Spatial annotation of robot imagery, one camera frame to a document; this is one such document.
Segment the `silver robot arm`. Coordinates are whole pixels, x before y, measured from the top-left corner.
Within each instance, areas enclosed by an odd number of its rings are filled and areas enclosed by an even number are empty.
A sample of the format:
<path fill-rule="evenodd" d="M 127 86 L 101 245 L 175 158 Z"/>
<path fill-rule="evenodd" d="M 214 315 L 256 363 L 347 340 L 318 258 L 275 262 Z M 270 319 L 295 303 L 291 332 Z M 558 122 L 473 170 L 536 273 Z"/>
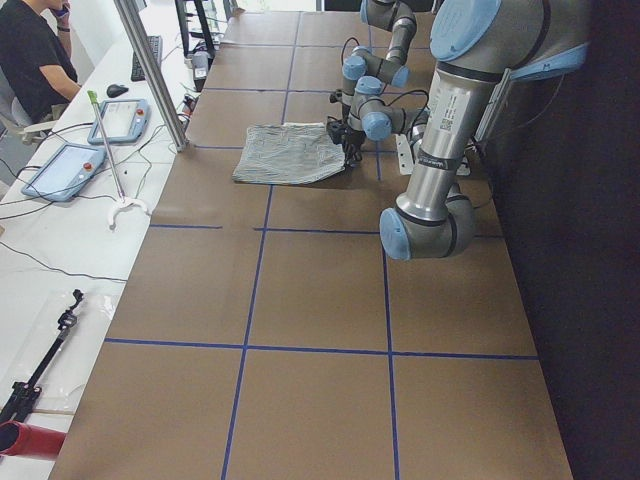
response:
<path fill-rule="evenodd" d="M 572 72 L 584 63 L 591 5 L 587 1 L 446 1 L 430 33 L 436 61 L 424 110 L 393 108 L 379 96 L 406 83 L 417 24 L 402 1 L 364 1 L 363 22 L 391 32 L 384 58 L 356 48 L 342 68 L 341 102 L 348 142 L 403 134 L 413 145 L 407 190 L 380 216 L 380 238 L 399 260 L 461 253 L 475 231 L 474 209 L 456 172 L 495 86 L 504 76 L 531 81 Z"/>
<path fill-rule="evenodd" d="M 356 45 L 341 60 L 342 86 L 334 92 L 334 101 L 341 105 L 346 121 L 355 95 L 357 81 L 372 76 L 383 85 L 403 87 L 409 77 L 406 66 L 411 42 L 417 33 L 417 20 L 412 8 L 404 1 L 362 1 L 360 19 L 370 29 L 389 34 L 385 51 L 372 46 Z"/>

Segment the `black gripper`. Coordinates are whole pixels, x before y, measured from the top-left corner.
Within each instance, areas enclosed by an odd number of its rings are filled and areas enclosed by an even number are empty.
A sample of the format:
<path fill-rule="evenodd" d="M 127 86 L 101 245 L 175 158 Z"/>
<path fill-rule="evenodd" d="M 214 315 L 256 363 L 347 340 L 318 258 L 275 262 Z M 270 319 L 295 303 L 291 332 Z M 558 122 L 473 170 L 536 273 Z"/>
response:
<path fill-rule="evenodd" d="M 342 124 L 339 132 L 340 143 L 345 153 L 345 165 L 357 167 L 362 161 L 361 148 L 365 141 L 365 133 L 354 130 L 348 124 Z"/>
<path fill-rule="evenodd" d="M 353 95 L 343 89 L 338 90 L 338 103 L 341 105 L 341 121 L 346 123 L 351 110 Z"/>

